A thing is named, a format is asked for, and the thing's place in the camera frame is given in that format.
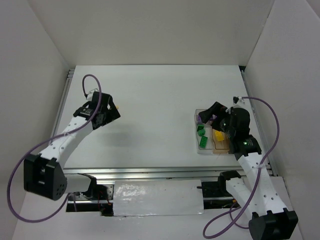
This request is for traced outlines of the curved purple lego brick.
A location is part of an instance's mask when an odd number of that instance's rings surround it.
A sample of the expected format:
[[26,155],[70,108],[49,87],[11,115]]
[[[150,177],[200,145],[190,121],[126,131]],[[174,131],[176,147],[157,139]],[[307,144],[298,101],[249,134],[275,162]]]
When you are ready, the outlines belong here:
[[201,124],[202,123],[202,119],[199,115],[196,116],[196,121],[198,124]]

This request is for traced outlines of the curved yellow lego brick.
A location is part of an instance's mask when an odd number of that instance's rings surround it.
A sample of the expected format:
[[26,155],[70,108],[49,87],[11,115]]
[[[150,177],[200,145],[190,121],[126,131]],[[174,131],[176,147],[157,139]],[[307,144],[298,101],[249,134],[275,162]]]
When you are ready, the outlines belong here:
[[215,135],[215,137],[216,137],[216,140],[218,141],[218,142],[222,142],[222,141],[224,141],[224,135],[223,135],[223,133],[221,132],[221,131],[217,131],[217,130],[215,130],[214,131],[214,135]]

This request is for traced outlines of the green square lego brick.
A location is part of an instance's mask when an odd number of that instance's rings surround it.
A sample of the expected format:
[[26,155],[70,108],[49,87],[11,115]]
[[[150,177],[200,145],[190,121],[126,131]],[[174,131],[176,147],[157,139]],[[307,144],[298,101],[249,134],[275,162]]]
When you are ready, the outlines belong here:
[[202,128],[202,129],[200,129],[200,130],[197,131],[197,134],[198,134],[200,137],[202,137],[202,136],[204,136],[204,135],[206,134],[206,130],[205,130],[204,128]]

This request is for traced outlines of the green plate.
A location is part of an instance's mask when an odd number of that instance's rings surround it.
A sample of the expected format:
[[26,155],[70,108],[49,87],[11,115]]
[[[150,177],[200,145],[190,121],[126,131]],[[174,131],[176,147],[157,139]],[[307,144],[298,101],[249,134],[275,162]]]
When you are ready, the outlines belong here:
[[208,142],[208,137],[202,136],[201,139],[200,139],[199,147],[201,149],[205,149],[206,146],[207,146],[207,142]]

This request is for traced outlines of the small purple lego plate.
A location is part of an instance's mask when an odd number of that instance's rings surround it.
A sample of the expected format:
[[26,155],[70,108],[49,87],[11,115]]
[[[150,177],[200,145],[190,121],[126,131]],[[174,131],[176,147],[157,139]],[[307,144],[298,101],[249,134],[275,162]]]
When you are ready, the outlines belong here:
[[217,117],[216,117],[215,115],[213,115],[213,116],[209,119],[209,124],[211,125],[211,124],[215,121],[216,118],[217,118]]

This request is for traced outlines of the small curved green brick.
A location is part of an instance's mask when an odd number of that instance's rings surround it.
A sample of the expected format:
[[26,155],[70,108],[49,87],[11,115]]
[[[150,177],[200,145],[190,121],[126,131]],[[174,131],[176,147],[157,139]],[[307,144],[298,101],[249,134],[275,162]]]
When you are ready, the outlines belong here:
[[202,130],[203,128],[204,128],[203,124],[198,124],[196,131],[198,132],[198,131]]

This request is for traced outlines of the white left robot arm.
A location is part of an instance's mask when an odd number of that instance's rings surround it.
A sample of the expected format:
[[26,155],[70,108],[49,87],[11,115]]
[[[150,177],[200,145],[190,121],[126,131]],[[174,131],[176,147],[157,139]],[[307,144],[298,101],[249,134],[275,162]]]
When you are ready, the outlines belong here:
[[86,136],[120,116],[111,95],[90,93],[88,101],[74,112],[62,136],[37,155],[29,154],[24,159],[24,190],[54,201],[69,193],[83,193],[92,198],[97,190],[97,179],[88,174],[64,174],[64,166]]

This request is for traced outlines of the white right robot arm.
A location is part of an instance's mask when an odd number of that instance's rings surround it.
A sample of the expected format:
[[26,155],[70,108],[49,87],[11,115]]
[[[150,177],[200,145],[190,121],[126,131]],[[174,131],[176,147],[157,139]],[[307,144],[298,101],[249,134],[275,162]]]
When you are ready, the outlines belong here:
[[250,113],[239,106],[240,101],[241,97],[235,97],[230,108],[215,102],[198,114],[202,123],[211,122],[213,130],[226,134],[229,153],[235,156],[250,184],[248,188],[235,170],[219,175],[220,189],[232,195],[240,211],[231,223],[216,234],[206,233],[210,226],[207,223],[202,235],[207,240],[215,239],[236,225],[242,215],[246,215],[252,239],[288,240],[298,224],[298,216],[294,210],[288,210],[276,191],[265,165],[268,155],[262,153],[258,141],[251,135]]

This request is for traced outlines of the right arm base joint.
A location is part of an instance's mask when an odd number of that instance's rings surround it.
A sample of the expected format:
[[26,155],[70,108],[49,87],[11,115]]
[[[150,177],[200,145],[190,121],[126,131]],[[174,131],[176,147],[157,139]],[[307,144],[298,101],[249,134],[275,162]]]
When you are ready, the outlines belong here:
[[204,181],[196,188],[202,190],[204,198],[231,197],[226,189],[226,181],[232,178],[241,178],[241,175],[236,170],[224,171],[219,174],[217,181]]

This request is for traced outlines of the left arm base joint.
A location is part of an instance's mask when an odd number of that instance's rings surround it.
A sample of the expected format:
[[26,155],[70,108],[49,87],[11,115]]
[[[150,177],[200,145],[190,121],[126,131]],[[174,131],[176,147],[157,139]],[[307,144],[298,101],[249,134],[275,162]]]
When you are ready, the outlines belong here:
[[100,184],[88,174],[66,174],[66,193],[80,193],[89,200],[113,200],[114,185]]

